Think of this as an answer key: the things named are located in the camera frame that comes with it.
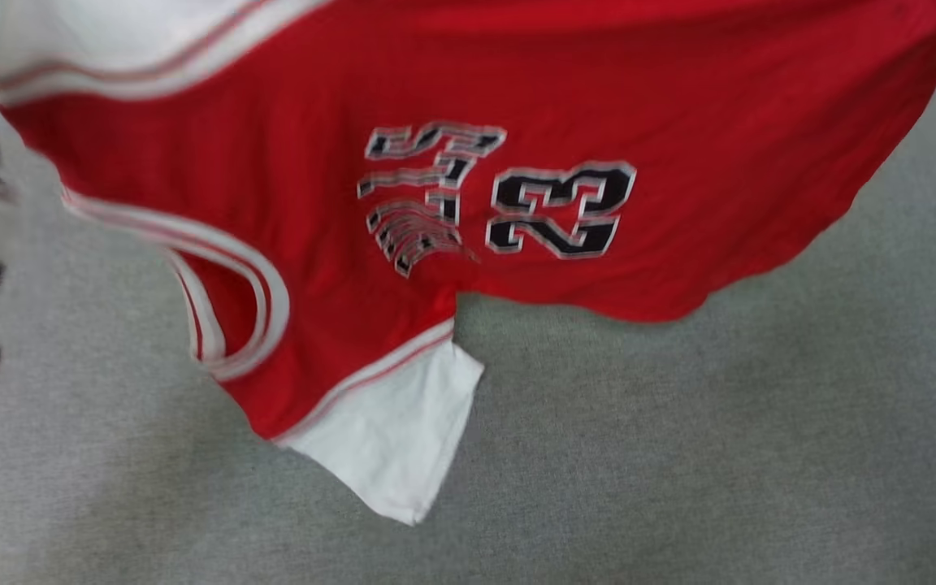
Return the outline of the red and white basketball jersey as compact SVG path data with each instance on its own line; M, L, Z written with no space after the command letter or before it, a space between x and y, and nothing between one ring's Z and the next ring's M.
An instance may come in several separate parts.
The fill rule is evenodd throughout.
M438 495L458 293L676 321L842 218L936 0L0 0L0 111L162 249L197 361L376 514Z

